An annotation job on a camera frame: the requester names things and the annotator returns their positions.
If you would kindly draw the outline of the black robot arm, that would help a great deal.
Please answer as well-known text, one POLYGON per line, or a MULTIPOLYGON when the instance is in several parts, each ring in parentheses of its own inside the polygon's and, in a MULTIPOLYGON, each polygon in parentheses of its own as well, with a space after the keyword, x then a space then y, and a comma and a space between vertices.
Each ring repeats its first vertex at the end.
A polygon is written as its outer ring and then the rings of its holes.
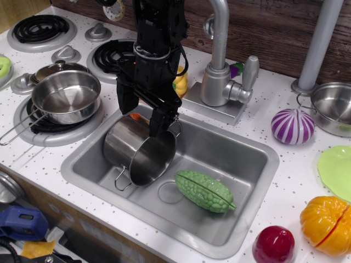
POLYGON ((140 100, 152 107, 150 137, 168 129, 178 118, 182 102, 173 88, 176 77, 187 73, 188 65, 178 71, 185 57, 181 41, 189 24, 184 1, 133 1, 137 39, 133 59, 119 59, 117 97, 123 114, 135 109, 140 100))

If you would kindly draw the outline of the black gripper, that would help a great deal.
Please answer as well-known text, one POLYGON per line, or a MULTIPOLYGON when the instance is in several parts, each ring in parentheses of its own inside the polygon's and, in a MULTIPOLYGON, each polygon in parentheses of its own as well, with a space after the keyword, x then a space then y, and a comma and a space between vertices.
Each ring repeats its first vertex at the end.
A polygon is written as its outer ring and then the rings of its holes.
POLYGON ((166 131, 179 118, 177 109, 181 101, 173 89, 180 59, 180 50, 171 49, 168 56, 119 59, 117 97, 123 115, 131 112, 144 100, 153 109, 149 123, 149 136, 156 137, 166 131))

